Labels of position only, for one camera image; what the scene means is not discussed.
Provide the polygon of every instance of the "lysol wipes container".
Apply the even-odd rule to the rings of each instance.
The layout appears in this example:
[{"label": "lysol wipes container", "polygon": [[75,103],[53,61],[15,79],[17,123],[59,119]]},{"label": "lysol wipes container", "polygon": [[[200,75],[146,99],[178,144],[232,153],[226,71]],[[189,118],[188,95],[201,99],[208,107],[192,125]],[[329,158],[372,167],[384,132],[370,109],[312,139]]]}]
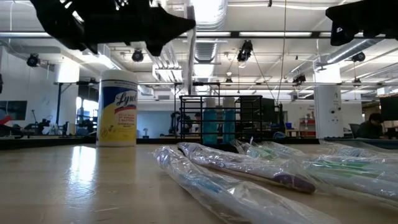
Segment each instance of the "lysol wipes container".
[{"label": "lysol wipes container", "polygon": [[137,77],[134,73],[107,70],[101,74],[97,146],[136,145],[137,97]]}]

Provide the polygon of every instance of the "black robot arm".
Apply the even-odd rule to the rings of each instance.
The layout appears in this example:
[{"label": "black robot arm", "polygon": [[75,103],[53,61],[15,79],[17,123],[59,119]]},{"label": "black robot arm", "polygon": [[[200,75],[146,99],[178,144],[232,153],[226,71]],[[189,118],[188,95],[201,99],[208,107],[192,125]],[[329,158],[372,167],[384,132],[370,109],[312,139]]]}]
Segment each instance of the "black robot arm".
[{"label": "black robot arm", "polygon": [[98,44],[145,41],[148,51],[159,56],[167,43],[194,28],[191,19],[150,7],[152,0],[30,0],[44,30],[73,50]]}]

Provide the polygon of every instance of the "white column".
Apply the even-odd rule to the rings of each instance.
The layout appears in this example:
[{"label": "white column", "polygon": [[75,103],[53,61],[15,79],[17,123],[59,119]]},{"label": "white column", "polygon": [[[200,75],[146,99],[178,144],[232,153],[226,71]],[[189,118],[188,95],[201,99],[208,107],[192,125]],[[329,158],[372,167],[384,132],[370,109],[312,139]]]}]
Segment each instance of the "white column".
[{"label": "white column", "polygon": [[[326,70],[317,70],[314,81],[317,83],[340,83],[340,66],[328,65]],[[341,112],[341,88],[338,85],[316,86],[315,124],[317,138],[343,137],[343,114]]]}]

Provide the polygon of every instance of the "workbench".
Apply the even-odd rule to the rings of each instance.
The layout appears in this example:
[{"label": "workbench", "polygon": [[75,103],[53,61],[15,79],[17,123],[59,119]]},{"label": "workbench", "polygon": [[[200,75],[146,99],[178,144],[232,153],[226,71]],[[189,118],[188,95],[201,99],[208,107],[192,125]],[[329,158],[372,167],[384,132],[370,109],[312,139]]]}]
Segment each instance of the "workbench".
[{"label": "workbench", "polygon": [[[160,145],[101,148],[93,144],[0,151],[2,223],[216,224],[157,165]],[[319,145],[294,145],[316,151]],[[330,195],[260,185],[338,218],[343,224],[396,224],[398,213]]]}]

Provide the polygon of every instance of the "teal bottle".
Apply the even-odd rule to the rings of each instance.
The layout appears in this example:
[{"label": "teal bottle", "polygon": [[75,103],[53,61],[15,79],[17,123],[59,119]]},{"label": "teal bottle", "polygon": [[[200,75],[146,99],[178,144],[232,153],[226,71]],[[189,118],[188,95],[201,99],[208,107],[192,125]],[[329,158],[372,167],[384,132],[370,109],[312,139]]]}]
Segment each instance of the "teal bottle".
[{"label": "teal bottle", "polygon": [[[206,98],[206,109],[203,112],[203,129],[202,133],[217,133],[217,111],[216,99]],[[203,135],[204,144],[217,144],[217,134],[204,134]]]},{"label": "teal bottle", "polygon": [[223,99],[223,143],[230,144],[235,139],[235,110],[230,109],[235,107],[235,99],[233,97],[224,97]]}]

